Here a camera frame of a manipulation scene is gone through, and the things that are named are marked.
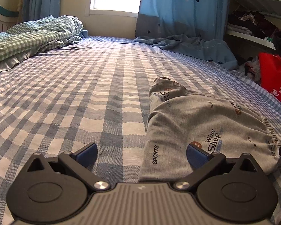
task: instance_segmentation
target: teal trim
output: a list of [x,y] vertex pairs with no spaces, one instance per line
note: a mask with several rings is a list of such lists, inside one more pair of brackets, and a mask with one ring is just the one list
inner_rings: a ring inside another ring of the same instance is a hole
[[1,6],[0,6],[0,14],[5,16],[5,17],[10,17],[10,18],[17,18],[19,16],[19,12],[7,10],[4,7],[1,7]]

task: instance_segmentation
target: shelf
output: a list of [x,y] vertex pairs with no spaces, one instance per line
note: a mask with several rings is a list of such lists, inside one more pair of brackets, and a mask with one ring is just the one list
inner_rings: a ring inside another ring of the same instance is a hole
[[251,11],[276,15],[281,19],[281,0],[234,0]]
[[227,34],[232,35],[232,36],[236,36],[236,37],[239,37],[239,38],[243,38],[243,39],[246,39],[246,40],[250,40],[250,41],[253,41],[255,43],[261,44],[263,46],[269,47],[273,50],[276,50],[275,47],[274,47],[274,44],[272,42],[257,38],[255,36],[242,34],[242,33],[239,33],[239,32],[229,31],[229,30],[227,31]]

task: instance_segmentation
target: blue curtain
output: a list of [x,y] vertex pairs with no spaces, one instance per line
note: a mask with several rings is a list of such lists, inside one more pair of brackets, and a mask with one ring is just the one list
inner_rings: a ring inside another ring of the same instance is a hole
[[135,37],[223,39],[230,0],[141,0]]
[[23,22],[59,17],[60,0],[23,0]]

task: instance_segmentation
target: blue gripper pad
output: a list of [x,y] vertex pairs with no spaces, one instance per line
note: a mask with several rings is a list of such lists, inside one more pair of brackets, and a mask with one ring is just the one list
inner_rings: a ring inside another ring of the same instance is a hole
[[76,151],[71,157],[85,168],[93,165],[97,160],[98,147],[95,143],[90,143],[80,150]]
[[186,158],[192,168],[198,169],[210,160],[210,154],[194,145],[188,145],[186,148]]

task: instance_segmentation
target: plastic bag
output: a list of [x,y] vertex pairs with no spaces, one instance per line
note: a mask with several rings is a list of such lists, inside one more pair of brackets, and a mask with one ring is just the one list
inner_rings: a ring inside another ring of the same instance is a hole
[[281,101],[281,57],[269,53],[259,54],[261,87]]

